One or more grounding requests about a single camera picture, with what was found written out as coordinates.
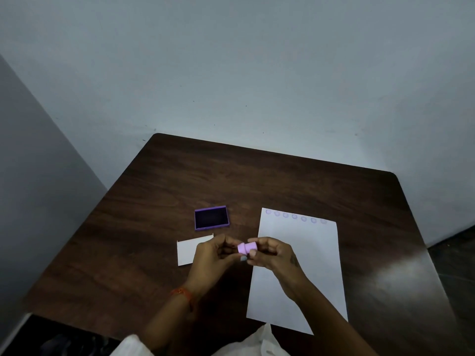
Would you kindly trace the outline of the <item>person's left hand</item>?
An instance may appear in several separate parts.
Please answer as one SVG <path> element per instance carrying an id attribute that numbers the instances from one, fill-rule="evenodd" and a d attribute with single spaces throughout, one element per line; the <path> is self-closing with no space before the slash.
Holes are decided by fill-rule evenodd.
<path id="1" fill-rule="evenodd" d="M 240 240 L 224 234 L 200 243 L 186 282 L 198 284 L 209 291 L 229 269 L 219 267 L 219 256 L 223 253 L 238 253 L 237 246 L 240 243 Z"/>

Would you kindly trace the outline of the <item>person's right hand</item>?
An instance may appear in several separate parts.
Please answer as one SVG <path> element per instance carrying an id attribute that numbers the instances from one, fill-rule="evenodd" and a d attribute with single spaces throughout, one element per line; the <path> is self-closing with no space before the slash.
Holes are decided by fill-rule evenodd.
<path id="1" fill-rule="evenodd" d="M 291 245 L 271 237 L 250 238 L 247 241 L 256 242 L 258 246 L 257 251 L 250 251 L 251 254 L 265 253 L 271 256 L 271 269 L 268 270 L 276 276 L 288 298 L 297 301 L 300 292 L 309 284 L 309 280 Z"/>

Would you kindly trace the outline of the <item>person's left forearm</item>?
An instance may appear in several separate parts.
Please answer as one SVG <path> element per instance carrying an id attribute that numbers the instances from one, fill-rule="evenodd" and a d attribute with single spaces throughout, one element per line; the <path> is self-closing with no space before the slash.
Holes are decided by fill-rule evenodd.
<path id="1" fill-rule="evenodd" d="M 208 290 L 191 282 L 186 282 L 181 287 L 185 287 L 193 293 L 196 300 L 195 311 L 199 300 Z M 157 354 L 169 345 L 179 327 L 193 312 L 190 312 L 187 299 L 184 296 L 170 295 L 162 308 L 140 333 L 139 339 L 153 354 Z"/>

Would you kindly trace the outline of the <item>person's right forearm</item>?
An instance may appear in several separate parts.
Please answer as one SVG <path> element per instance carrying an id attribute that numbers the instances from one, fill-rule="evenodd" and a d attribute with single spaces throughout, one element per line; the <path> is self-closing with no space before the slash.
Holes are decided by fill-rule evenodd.
<path id="1" fill-rule="evenodd" d="M 308 279 L 296 284 L 293 300 L 326 356 L 378 356 Z"/>

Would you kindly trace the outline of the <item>dark brown wooden table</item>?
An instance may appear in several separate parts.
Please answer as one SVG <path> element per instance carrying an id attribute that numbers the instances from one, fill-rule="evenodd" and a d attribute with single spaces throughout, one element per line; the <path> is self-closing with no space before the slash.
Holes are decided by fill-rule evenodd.
<path id="1" fill-rule="evenodd" d="M 471 356 L 393 173 L 154 134 L 28 292 L 29 312 L 116 339 L 186 279 L 176 242 L 226 205 L 258 234 L 261 208 L 335 221 L 350 324 L 380 356 Z"/>

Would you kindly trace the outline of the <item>white paper sheet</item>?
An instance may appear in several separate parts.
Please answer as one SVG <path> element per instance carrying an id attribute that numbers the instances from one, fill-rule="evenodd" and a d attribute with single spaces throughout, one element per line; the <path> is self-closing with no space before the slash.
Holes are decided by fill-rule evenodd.
<path id="1" fill-rule="evenodd" d="M 258 247 L 247 260 L 248 318 L 311 335 L 350 331 L 336 222 L 263 208 L 248 242 Z"/>

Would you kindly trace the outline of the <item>white ink pad lid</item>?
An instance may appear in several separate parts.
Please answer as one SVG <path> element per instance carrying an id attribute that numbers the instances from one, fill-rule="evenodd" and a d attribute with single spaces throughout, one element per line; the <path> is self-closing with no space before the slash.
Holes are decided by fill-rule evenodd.
<path id="1" fill-rule="evenodd" d="M 194 239 L 178 241 L 177 245 L 177 264 L 178 266 L 188 265 L 193 263 L 194 255 L 197 246 L 200 243 L 207 242 L 214 237 L 214 234 L 198 237 Z"/>

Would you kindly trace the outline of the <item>purple ink pad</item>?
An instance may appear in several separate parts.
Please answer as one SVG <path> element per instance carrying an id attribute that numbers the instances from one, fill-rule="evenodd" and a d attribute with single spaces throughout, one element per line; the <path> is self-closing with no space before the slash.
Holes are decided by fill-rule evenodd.
<path id="1" fill-rule="evenodd" d="M 228 210 L 225 205 L 195 209 L 195 231 L 204 231 L 213 228 L 228 227 L 230 225 Z"/>

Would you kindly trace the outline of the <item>orange thread wristband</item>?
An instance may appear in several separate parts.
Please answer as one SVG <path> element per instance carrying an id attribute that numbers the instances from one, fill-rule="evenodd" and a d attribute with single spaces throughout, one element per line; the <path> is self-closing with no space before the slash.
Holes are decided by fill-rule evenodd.
<path id="1" fill-rule="evenodd" d="M 184 296 L 187 299 L 190 312 L 194 311 L 196 300 L 195 300 L 195 297 L 194 297 L 193 293 L 191 293 L 187 288 L 179 287 L 179 288 L 173 289 L 170 292 L 170 295 L 182 295 L 182 296 Z"/>

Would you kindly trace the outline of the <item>person's white garment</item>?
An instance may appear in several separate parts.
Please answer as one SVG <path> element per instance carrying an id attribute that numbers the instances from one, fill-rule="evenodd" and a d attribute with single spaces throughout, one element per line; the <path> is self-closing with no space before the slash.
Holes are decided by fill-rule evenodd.
<path id="1" fill-rule="evenodd" d="M 137 335 L 127 336 L 110 356 L 154 356 Z M 211 356 L 290 356 L 278 343 L 270 323 L 241 342 L 228 344 Z"/>

